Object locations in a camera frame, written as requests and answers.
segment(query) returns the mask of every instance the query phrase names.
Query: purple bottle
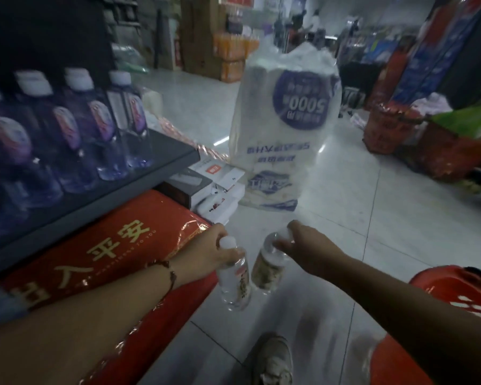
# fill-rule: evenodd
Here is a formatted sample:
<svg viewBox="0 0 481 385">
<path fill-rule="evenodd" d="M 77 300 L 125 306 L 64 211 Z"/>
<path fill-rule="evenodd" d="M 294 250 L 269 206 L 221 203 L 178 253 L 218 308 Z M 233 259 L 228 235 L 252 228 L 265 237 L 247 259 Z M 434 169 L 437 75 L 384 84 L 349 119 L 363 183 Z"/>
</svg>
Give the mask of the purple bottle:
<svg viewBox="0 0 481 385">
<path fill-rule="evenodd" d="M 129 171 L 107 98 L 94 89 L 93 80 L 85 69 L 66 68 L 65 78 L 71 89 L 67 95 L 71 109 L 84 139 L 89 142 L 98 175 L 105 181 L 124 178 Z"/>
<path fill-rule="evenodd" d="M 16 204 L 50 207 L 63 191 L 46 160 L 36 154 L 30 131 L 20 106 L 5 102 L 0 94 L 0 181 Z"/>
<path fill-rule="evenodd" d="M 130 167 L 149 167 L 153 164 L 153 147 L 144 108 L 139 93 L 132 87 L 132 77 L 126 71 L 110 71 L 112 87 L 107 92 L 112 112 L 121 132 Z"/>
<path fill-rule="evenodd" d="M 75 117 L 64 97 L 54 95 L 45 75 L 39 71 L 16 72 L 45 140 L 41 142 L 55 175 L 68 193 L 84 193 L 96 187 L 98 176 L 89 147 L 83 142 Z"/>
</svg>

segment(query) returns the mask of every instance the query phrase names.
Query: tile floor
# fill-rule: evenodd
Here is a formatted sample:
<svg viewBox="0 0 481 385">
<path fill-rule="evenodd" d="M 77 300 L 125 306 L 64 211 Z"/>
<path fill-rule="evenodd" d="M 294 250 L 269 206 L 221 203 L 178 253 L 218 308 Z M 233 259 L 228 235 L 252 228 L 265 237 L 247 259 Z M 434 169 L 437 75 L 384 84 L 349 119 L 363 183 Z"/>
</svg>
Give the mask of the tile floor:
<svg viewBox="0 0 481 385">
<path fill-rule="evenodd" d="M 190 137 L 211 146 L 228 135 L 238 83 L 169 71 L 144 83 L 164 95 L 164 115 Z M 327 139 L 294 213 L 239 207 L 227 230 L 252 266 L 263 238 L 292 219 L 403 281 L 430 266 L 481 268 L 481 197 L 371 155 L 346 118 Z M 368 351 L 385 335 L 345 293 L 291 264 L 279 289 L 254 291 L 243 312 L 229 312 L 212 291 L 140 384 L 249 384 L 250 351 L 269 332 L 289 340 L 294 383 L 307 385 L 367 384 Z"/>
</svg>

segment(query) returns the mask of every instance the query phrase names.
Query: forearm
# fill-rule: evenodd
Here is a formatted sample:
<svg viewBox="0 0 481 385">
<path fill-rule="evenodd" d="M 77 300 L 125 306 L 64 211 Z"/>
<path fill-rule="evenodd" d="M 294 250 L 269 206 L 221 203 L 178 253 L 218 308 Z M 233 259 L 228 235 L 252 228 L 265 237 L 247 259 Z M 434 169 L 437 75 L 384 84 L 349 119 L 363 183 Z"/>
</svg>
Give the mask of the forearm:
<svg viewBox="0 0 481 385">
<path fill-rule="evenodd" d="M 431 379 L 481 382 L 481 318 L 351 257 L 334 262 L 322 267 L 320 277 L 361 305 Z"/>
<path fill-rule="evenodd" d="M 0 326 L 0 384 L 75 384 L 170 289 L 154 266 Z"/>
</svg>

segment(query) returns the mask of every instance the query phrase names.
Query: red shopping basket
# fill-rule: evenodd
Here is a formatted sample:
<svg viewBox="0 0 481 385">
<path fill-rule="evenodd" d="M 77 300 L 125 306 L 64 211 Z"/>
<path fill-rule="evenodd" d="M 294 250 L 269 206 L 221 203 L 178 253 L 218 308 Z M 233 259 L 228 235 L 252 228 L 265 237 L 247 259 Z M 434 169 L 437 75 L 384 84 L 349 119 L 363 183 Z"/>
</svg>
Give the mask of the red shopping basket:
<svg viewBox="0 0 481 385">
<path fill-rule="evenodd" d="M 439 266 L 418 273 L 410 284 L 431 296 L 481 317 L 481 271 Z M 378 343 L 370 363 L 371 385 L 433 385 L 408 353 L 390 336 Z"/>
</svg>

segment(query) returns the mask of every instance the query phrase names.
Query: shoe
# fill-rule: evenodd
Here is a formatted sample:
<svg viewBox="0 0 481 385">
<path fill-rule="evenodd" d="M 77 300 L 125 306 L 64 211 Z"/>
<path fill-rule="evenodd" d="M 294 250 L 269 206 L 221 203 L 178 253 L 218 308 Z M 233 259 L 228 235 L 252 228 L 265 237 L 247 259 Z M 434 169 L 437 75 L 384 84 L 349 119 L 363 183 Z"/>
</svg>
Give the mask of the shoe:
<svg viewBox="0 0 481 385">
<path fill-rule="evenodd" d="M 282 336 L 273 336 L 258 351 L 252 385 L 291 385 L 292 369 L 289 343 Z"/>
</svg>

